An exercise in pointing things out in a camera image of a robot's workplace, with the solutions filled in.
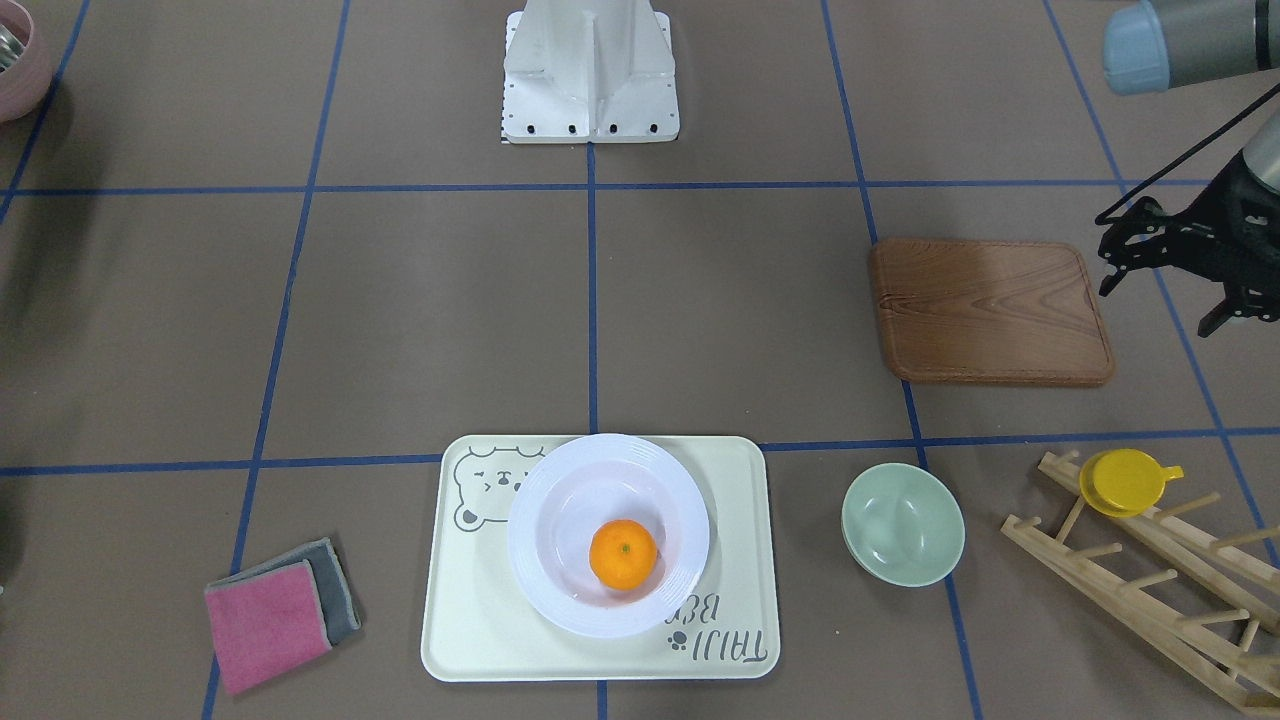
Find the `blue joint cap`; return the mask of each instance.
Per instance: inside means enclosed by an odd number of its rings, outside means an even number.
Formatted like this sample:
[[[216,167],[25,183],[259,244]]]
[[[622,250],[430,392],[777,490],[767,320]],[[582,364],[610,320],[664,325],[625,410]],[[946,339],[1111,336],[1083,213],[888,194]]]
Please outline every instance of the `blue joint cap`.
[[[1169,47],[1151,0],[1111,15],[1102,41],[1102,70],[1117,95],[1169,90]]]

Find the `pink cloth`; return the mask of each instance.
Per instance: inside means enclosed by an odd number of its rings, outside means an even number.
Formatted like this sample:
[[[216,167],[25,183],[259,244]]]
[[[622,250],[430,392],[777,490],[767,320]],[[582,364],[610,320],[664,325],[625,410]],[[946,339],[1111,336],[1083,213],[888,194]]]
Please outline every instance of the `pink cloth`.
[[[223,684],[232,694],[333,650],[310,562],[206,589],[205,605]]]

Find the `bear face print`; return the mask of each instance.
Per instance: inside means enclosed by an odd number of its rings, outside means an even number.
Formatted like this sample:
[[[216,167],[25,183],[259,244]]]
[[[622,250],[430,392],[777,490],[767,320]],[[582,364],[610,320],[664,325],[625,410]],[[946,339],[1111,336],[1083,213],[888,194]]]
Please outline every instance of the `bear face print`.
[[[511,501],[543,456],[541,447],[468,447],[453,466],[453,482],[462,497],[453,512],[458,529],[471,533],[485,523],[506,523]]]

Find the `white tray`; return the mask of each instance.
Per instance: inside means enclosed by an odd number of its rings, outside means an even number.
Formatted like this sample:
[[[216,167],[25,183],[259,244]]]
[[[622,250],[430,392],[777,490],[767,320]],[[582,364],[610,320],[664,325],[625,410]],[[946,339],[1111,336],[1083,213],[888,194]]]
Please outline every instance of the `white tray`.
[[[724,679],[773,670],[782,641],[769,495],[764,456],[745,438],[645,438],[689,469],[710,519],[707,569],[666,624],[602,641],[562,630],[529,605],[507,561],[507,509],[525,473],[573,437],[467,436],[444,452],[422,666],[445,682]]]

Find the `gray-brown surface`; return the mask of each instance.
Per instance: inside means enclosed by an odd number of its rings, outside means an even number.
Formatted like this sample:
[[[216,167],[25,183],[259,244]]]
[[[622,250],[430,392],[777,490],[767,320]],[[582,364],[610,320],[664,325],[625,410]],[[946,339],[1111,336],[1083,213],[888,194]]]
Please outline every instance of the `gray-brown surface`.
[[[511,147],[518,0],[29,6],[64,72],[47,111],[0,127],[6,720],[1236,716],[998,527],[1065,515],[1032,471],[1043,451],[1116,446],[1185,468],[1170,503],[1221,492],[1189,518],[1210,532],[1280,521],[1280,328],[1187,337],[1219,291],[1143,272],[1101,301],[1102,388],[905,388],[867,254],[881,236],[1068,242],[1097,282],[1091,220],[1120,178],[1274,73],[1114,96],[1100,51],[1123,3],[1102,0],[666,0],[676,142]],[[1260,119],[1156,195],[1181,208]],[[763,447],[771,675],[424,671],[439,454],[594,430]],[[854,562],[838,506],[867,466],[922,459],[969,544],[909,591]],[[227,696],[202,585],[326,534],[364,630]]]

